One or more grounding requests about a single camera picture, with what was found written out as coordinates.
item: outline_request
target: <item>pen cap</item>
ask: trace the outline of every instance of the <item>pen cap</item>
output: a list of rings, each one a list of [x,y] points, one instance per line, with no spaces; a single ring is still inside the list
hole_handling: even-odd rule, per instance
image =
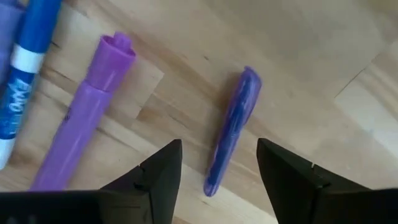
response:
[[[16,0],[0,0],[0,82],[9,67],[9,58],[24,8]]]
[[[30,52],[45,53],[51,43],[61,3],[62,0],[29,0],[16,42]]]
[[[256,105],[261,86],[260,76],[251,67],[245,67],[229,102],[213,162],[203,187],[208,197],[213,196],[221,184],[239,135]]]
[[[113,37],[103,35],[88,68],[86,81],[106,92],[117,89],[136,57],[131,45],[131,39],[121,32],[116,32]]]

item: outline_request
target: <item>purple marker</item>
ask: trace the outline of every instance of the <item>purple marker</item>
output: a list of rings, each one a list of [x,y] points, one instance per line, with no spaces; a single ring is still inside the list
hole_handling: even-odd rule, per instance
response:
[[[30,190],[62,190],[67,186],[83,149],[135,57],[126,35],[117,32],[114,37],[101,37],[87,76],[77,89]]]
[[[18,0],[0,0],[0,83],[9,70],[11,50],[23,13]]]

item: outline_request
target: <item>blue pen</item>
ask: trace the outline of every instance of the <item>blue pen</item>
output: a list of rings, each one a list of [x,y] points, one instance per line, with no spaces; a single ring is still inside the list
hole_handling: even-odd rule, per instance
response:
[[[11,69],[0,101],[0,169],[11,155],[29,100],[57,23],[62,0],[30,0],[11,56]]]
[[[239,135],[256,105],[261,85],[261,79],[257,73],[252,68],[245,67],[229,103],[214,159],[203,187],[208,197],[213,196],[220,186]]]

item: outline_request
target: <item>black plastic part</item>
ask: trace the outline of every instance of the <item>black plastic part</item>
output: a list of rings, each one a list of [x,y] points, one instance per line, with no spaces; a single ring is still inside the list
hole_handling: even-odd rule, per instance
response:
[[[398,223],[398,189],[370,190],[266,139],[257,160],[279,224]]]
[[[0,223],[169,224],[181,165],[174,140],[100,190],[0,193]]]

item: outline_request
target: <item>wood grain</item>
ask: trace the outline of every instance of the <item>wood grain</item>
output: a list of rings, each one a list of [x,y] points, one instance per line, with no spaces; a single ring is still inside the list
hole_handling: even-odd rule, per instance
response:
[[[396,6],[373,0],[65,0],[0,189],[29,187],[100,35],[116,30],[133,40],[137,62],[70,189],[98,189],[180,138],[174,223],[277,223],[258,171],[259,137],[368,187],[396,186],[395,152],[341,103],[361,106],[350,101],[355,88],[346,94],[357,83],[372,96],[361,98],[365,105],[376,100],[391,121],[398,118]],[[207,198],[208,159],[245,65],[258,71],[263,88],[219,192]]]

